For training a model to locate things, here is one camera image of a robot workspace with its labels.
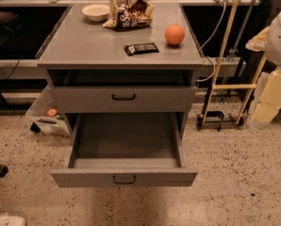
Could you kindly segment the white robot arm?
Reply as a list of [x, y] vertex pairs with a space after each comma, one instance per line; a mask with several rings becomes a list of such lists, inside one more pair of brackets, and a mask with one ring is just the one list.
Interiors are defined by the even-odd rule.
[[245, 47], [254, 52], [264, 51], [266, 59], [276, 66], [270, 74], [262, 74], [247, 120], [250, 127], [262, 128], [269, 125], [281, 109], [281, 11], [269, 26], [248, 40]]

